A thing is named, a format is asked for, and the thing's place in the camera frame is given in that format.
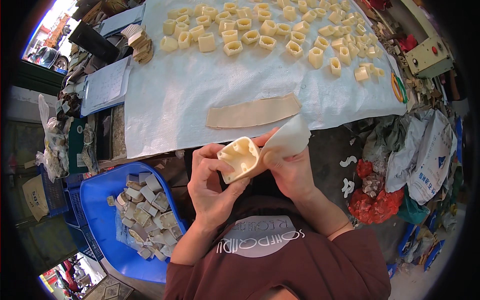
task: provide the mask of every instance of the hand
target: hand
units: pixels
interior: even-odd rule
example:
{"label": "hand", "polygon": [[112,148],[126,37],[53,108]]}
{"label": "hand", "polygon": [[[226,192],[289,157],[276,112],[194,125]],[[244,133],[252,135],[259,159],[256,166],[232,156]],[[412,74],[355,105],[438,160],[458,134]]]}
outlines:
{"label": "hand", "polygon": [[267,152],[263,163],[272,171],[280,191],[293,202],[306,199],[315,191],[308,146],[287,158],[279,157],[274,151]]}
{"label": "hand", "polygon": [[232,212],[236,199],[250,182],[249,178],[244,178],[230,184],[222,192],[216,171],[234,171],[225,161],[217,159],[216,153],[223,147],[209,144],[193,152],[192,178],[187,187],[197,213],[195,222],[202,230],[212,231],[224,223]]}

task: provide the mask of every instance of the maroon shirt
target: maroon shirt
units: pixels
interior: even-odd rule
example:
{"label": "maroon shirt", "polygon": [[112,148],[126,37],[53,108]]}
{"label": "maroon shirt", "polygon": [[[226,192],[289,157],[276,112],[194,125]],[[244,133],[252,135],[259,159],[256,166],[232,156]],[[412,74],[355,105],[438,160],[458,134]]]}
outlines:
{"label": "maroon shirt", "polygon": [[329,241],[292,202],[267,196],[246,199],[239,216],[195,266],[168,264],[165,299],[259,299],[278,286],[298,299],[390,295],[372,230],[351,230]]}

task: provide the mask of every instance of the beige plastic strip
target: beige plastic strip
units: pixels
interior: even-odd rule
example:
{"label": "beige plastic strip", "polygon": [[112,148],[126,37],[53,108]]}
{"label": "beige plastic strip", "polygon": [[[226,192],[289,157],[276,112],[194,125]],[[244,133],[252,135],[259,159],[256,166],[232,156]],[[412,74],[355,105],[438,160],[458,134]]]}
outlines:
{"label": "beige plastic strip", "polygon": [[208,127],[241,128],[272,123],[300,112],[301,103],[294,93],[282,97],[258,99],[250,102],[210,108]]}

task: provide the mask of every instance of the blue basket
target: blue basket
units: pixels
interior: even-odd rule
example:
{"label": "blue basket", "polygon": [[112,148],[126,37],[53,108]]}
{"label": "blue basket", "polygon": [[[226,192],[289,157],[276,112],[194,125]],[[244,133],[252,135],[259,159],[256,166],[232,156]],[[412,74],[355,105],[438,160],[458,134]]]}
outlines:
{"label": "blue basket", "polygon": [[80,201],[80,189],[69,189],[65,190],[68,194],[75,219],[79,227],[88,225],[87,219],[85,218],[84,209],[82,208],[82,202]]}
{"label": "blue basket", "polygon": [[185,233],[188,223],[179,218],[167,182],[157,170],[141,162],[125,164],[82,181],[80,186],[82,207],[88,225],[105,258],[119,273],[135,279],[165,283],[167,262],[161,262],[156,258],[145,260],[138,255],[136,250],[115,239],[116,208],[107,203],[108,196],[116,196],[123,191],[128,174],[137,176],[141,172],[155,174],[165,190],[182,233]]}
{"label": "blue basket", "polygon": [[[70,198],[67,190],[65,190],[65,197],[67,199]],[[63,213],[63,219],[65,220],[65,223],[68,226],[80,228],[80,225],[78,225],[77,217],[75,216],[75,212],[73,211],[72,202],[67,200],[67,205],[68,211]]]}
{"label": "blue basket", "polygon": [[78,252],[98,262],[104,257],[88,226],[82,228],[68,227],[68,229]]}
{"label": "blue basket", "polygon": [[79,188],[80,183],[84,180],[83,173],[80,174],[70,174],[69,176],[65,177],[65,182],[67,183],[68,189]]}
{"label": "blue basket", "polygon": [[40,174],[42,175],[43,189],[47,198],[50,216],[56,216],[68,211],[61,179],[55,179],[55,182],[51,182],[50,179],[48,179],[48,173],[43,167],[43,164],[40,165]]}

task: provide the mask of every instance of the person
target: person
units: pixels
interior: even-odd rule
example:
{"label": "person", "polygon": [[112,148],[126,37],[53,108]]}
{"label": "person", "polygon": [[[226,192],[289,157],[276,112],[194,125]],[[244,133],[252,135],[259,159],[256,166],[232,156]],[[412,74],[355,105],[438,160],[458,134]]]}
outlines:
{"label": "person", "polygon": [[[277,130],[252,140],[262,147]],[[216,158],[223,147],[193,152],[188,191],[196,218],[172,253],[164,299],[389,297],[375,233],[353,230],[315,187],[308,147],[285,159],[266,153],[269,171],[253,178],[249,195],[249,178],[221,190],[217,171],[233,171]],[[276,184],[265,188],[262,176]]]}

